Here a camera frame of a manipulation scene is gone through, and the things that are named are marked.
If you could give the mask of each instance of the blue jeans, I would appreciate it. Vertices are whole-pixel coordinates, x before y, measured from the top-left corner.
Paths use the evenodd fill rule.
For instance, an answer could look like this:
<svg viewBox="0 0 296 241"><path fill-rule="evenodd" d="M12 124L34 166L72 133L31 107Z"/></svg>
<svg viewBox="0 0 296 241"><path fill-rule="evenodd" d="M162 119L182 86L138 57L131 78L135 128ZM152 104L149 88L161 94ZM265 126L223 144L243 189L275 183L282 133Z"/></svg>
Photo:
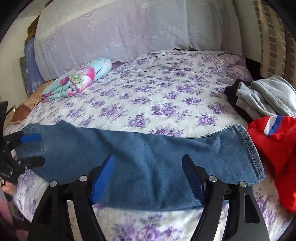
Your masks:
<svg viewBox="0 0 296 241"><path fill-rule="evenodd" d="M265 178L258 152L240 125L199 138L76 128L64 121L28 125L24 132L40 133L43 139L23 143L16 151L22 158L42 155L45 165L33 171L49 182L73 182L113 155L115 172L99 201L109 207L149 211L200 207L182 170L184 154L226 183L244 180L251 186Z"/></svg>

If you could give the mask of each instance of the wall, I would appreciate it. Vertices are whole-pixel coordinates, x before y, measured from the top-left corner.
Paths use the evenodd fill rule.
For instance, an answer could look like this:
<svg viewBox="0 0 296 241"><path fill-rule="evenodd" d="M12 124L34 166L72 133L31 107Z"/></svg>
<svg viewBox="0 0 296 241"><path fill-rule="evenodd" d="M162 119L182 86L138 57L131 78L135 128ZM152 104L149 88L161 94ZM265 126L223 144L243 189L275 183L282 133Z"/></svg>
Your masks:
<svg viewBox="0 0 296 241"><path fill-rule="evenodd" d="M44 9L48 0L34 0L13 22L0 43L0 96L8 101L8 109L18 107L26 99L19 58L24 56L27 28Z"/></svg>
<svg viewBox="0 0 296 241"><path fill-rule="evenodd" d="M246 58L261 62L261 41L258 19L253 0L234 0Z"/></svg>

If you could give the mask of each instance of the pillow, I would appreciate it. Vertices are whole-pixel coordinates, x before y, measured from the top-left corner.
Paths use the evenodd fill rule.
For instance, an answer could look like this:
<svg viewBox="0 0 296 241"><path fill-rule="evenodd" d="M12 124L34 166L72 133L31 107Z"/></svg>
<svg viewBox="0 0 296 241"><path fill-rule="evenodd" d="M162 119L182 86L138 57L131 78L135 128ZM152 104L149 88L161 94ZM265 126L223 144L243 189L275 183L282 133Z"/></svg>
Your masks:
<svg viewBox="0 0 296 241"><path fill-rule="evenodd" d="M111 60L95 59L57 78L42 92L42 95L45 97L45 101L49 101L79 94L94 81L108 73L111 68Z"/></svg>

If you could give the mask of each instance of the metal screw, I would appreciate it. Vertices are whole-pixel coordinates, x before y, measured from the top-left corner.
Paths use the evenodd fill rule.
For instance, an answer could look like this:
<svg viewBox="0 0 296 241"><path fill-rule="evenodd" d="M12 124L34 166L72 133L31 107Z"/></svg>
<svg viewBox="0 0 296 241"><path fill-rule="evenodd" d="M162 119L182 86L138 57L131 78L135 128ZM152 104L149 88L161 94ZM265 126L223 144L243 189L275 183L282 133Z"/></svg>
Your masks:
<svg viewBox="0 0 296 241"><path fill-rule="evenodd" d="M240 182L239 182L239 185L240 185L241 187L245 188L245 187L247 186L247 183L244 182L244 181L240 181Z"/></svg>
<svg viewBox="0 0 296 241"><path fill-rule="evenodd" d="M57 185L57 182L56 181L53 181L49 185L53 188L53 187L55 187Z"/></svg>
<svg viewBox="0 0 296 241"><path fill-rule="evenodd" d="M217 178L215 176L209 176L209 180L211 182L216 182L217 181Z"/></svg>
<svg viewBox="0 0 296 241"><path fill-rule="evenodd" d="M86 180L87 180L87 176L81 176L79 178L79 181L81 181L81 182L85 182Z"/></svg>

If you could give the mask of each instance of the pink fabric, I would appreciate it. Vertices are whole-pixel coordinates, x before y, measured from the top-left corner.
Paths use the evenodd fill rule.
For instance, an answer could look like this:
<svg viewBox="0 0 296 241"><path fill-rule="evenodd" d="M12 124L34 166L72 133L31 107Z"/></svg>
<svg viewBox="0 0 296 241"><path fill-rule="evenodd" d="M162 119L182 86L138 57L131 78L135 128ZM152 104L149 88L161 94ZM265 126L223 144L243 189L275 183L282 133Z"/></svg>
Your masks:
<svg viewBox="0 0 296 241"><path fill-rule="evenodd" d="M4 220L13 225L13 219L8 208L8 203L0 198L0 213L3 216Z"/></svg>
<svg viewBox="0 0 296 241"><path fill-rule="evenodd" d="M26 241L28 238L28 232L20 229L15 232L15 235L20 241Z"/></svg>

